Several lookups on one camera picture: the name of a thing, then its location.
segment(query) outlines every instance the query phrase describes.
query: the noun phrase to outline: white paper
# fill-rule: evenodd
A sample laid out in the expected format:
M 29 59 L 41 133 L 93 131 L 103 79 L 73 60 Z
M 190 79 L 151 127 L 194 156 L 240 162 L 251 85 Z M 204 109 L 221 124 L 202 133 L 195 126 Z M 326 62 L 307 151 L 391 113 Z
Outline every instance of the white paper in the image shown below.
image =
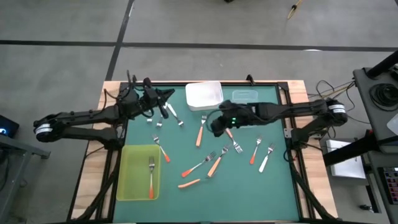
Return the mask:
M 334 151 L 348 144 L 350 144 L 350 142 L 342 142 L 335 140 L 326 141 L 326 145 L 328 146 L 328 152 Z M 360 156 L 332 165 L 330 168 L 331 168 L 331 174 L 333 176 L 366 179 Z

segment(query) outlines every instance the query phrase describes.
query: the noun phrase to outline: orange handle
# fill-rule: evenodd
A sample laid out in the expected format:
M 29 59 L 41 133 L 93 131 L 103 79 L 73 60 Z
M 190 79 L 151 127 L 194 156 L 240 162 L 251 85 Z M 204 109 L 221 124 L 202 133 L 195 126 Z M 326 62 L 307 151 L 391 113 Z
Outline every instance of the orange handle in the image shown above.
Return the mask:
M 253 154 L 253 156 L 251 157 L 251 160 L 250 160 L 250 164 L 251 164 L 251 165 L 253 165 L 253 164 L 254 164 L 254 158 L 255 158 L 255 156 L 256 156 L 256 155 L 255 155 L 255 154 Z
M 164 155 L 164 158 L 166 159 L 166 162 L 170 162 L 170 158 L 169 158 L 169 156 L 166 154 L 166 152 L 163 153 L 163 155 Z
M 201 135 L 203 133 L 203 126 L 200 126 L 198 138 L 197 138 L 197 147 L 200 147 L 200 142 L 201 142 Z
M 154 189 L 152 186 L 149 188 L 149 198 L 154 199 Z
M 219 158 L 217 159 L 217 161 L 213 164 L 213 166 L 211 167 L 209 173 L 207 173 L 207 176 L 208 176 L 208 177 L 211 177 L 211 176 L 214 174 L 214 172 L 216 171 L 216 168 L 217 168 L 218 164 L 220 163 L 220 160 L 221 160 L 221 157 L 219 157 Z
M 189 169 L 189 170 L 187 170 L 187 171 L 185 171 L 185 172 L 183 172 L 182 173 L 182 177 L 186 177 L 188 174 L 190 174 L 192 172 L 192 169 Z
M 232 138 L 234 138 L 233 136 L 232 136 L 232 133 L 231 133 L 231 131 L 229 130 L 229 128 L 226 128 L 225 129 L 225 132 L 228 134 L 228 136 L 232 139 Z
M 199 181 L 200 181 L 200 179 L 196 179 L 196 180 L 193 180 L 193 181 L 191 181 L 191 182 L 189 182 L 189 183 L 179 185 L 178 187 L 179 187 L 180 189 L 182 189 L 182 188 L 184 188 L 184 187 L 191 186 L 192 184 L 197 183 L 197 182 L 199 182 Z

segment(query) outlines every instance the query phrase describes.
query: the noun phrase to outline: black stand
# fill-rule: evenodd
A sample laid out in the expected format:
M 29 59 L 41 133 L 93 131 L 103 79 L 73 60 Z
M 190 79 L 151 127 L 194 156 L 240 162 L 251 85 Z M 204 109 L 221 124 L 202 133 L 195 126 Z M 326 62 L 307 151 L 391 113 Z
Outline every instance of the black stand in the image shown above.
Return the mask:
M 323 161 L 325 162 L 325 166 L 331 166 L 369 151 L 379 151 L 379 146 L 373 133 L 365 135 L 365 137 L 347 146 L 324 154 Z
M 23 180 L 25 169 L 33 154 L 40 156 L 42 159 L 48 159 L 50 152 L 29 146 L 27 144 L 16 141 L 7 136 L 0 135 L 0 147 L 8 150 L 7 180 L 4 188 L 0 191 L 0 223 L 5 223 L 6 218 L 11 209 L 13 199 Z

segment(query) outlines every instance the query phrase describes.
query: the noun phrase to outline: white plastic container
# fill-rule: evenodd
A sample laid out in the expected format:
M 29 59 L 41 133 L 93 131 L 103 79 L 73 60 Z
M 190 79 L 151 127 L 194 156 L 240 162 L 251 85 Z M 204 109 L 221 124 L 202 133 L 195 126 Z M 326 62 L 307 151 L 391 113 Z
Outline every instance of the white plastic container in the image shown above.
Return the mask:
M 224 101 L 219 81 L 189 83 L 185 86 L 187 104 L 190 110 L 213 110 Z

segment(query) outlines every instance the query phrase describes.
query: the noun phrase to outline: white utensil handle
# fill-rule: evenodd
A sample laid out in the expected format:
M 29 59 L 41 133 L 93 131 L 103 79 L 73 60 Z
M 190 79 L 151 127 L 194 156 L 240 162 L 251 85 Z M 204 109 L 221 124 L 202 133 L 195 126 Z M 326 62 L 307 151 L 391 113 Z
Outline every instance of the white utensil handle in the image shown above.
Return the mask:
M 259 169 L 260 172 L 262 172 L 264 170 L 264 168 L 265 168 L 265 166 L 267 164 L 267 161 L 268 161 L 268 155 L 266 155 L 266 157 L 262 161 L 262 164 L 261 164 L 260 169 Z
M 177 117 L 177 114 L 175 113 L 172 105 L 169 103 L 167 106 L 169 107 L 169 110 L 172 112 L 173 116 Z

